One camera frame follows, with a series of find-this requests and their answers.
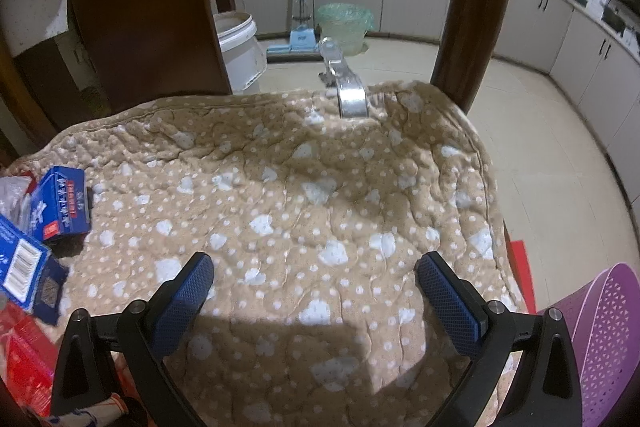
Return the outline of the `white plastic bucket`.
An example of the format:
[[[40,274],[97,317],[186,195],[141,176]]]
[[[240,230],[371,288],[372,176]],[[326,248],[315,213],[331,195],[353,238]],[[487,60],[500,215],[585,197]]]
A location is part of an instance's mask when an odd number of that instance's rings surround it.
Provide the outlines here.
[[[256,39],[254,18],[247,12],[233,11],[215,14],[214,22],[232,93],[257,93],[267,57]]]

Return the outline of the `metal clamp on cushion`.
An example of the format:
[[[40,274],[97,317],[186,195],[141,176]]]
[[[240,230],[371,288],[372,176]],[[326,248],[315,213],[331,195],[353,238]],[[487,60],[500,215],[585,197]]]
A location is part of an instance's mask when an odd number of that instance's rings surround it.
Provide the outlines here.
[[[334,39],[323,38],[319,52],[326,71],[321,75],[328,88],[334,88],[342,118],[367,118],[368,96],[360,77],[347,64],[343,51]]]

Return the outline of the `clear plastic bag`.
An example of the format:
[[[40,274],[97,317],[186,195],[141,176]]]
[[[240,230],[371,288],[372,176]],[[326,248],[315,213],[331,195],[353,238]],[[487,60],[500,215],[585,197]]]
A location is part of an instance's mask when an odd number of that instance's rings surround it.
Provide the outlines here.
[[[32,176],[0,178],[0,212],[23,232],[29,229],[32,191],[35,187],[36,182]]]

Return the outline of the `red floor mat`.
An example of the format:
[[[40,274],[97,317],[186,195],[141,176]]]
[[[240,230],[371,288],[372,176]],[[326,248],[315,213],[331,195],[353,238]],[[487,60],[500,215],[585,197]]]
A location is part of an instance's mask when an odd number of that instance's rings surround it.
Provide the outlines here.
[[[518,283],[527,311],[534,313],[537,311],[536,298],[525,244],[523,241],[511,239],[508,231],[504,231],[504,236],[506,236],[506,252],[514,279]]]

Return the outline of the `blue flat mop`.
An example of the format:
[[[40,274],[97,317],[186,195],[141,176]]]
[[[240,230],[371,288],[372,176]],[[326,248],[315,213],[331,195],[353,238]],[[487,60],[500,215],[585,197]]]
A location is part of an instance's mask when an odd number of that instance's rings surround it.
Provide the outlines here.
[[[317,62],[321,60],[319,45],[314,28],[310,26],[311,16],[307,10],[307,0],[296,0],[297,12],[293,16],[288,42],[273,44],[266,51],[269,64],[287,62]]]

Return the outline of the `blue carton with red label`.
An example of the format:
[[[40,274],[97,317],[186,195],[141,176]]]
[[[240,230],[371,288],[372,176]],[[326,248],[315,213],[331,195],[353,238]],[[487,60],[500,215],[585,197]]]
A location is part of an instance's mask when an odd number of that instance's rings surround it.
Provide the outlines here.
[[[29,233],[47,243],[91,230],[85,171],[53,166],[32,192]]]

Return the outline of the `red snack packet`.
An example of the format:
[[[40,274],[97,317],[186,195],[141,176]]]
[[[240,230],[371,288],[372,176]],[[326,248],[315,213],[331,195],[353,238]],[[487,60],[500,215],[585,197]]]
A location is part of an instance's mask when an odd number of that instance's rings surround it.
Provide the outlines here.
[[[50,415],[57,358],[36,321],[8,301],[1,309],[1,376],[18,405]]]

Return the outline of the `blue carton with barcode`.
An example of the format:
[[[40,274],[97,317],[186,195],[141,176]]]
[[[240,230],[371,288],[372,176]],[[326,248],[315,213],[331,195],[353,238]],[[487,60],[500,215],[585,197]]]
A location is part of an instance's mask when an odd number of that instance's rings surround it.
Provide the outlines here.
[[[58,324],[68,269],[52,251],[17,228],[0,223],[1,289],[12,303],[48,325]]]

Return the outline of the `green lined waste bin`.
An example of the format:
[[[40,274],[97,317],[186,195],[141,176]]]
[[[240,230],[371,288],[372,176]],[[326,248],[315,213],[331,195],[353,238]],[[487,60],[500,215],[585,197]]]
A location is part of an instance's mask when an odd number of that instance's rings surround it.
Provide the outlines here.
[[[366,35],[374,28],[373,13],[351,3],[328,3],[316,11],[321,38],[334,40],[343,53],[354,56],[366,48]]]

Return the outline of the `purple plastic basket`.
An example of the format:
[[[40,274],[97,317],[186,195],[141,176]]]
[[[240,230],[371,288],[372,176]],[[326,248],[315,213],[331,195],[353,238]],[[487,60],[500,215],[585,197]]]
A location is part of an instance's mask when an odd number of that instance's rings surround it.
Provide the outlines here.
[[[639,280],[618,262],[553,305],[563,314],[575,353],[582,423],[599,426],[620,401],[639,365]]]

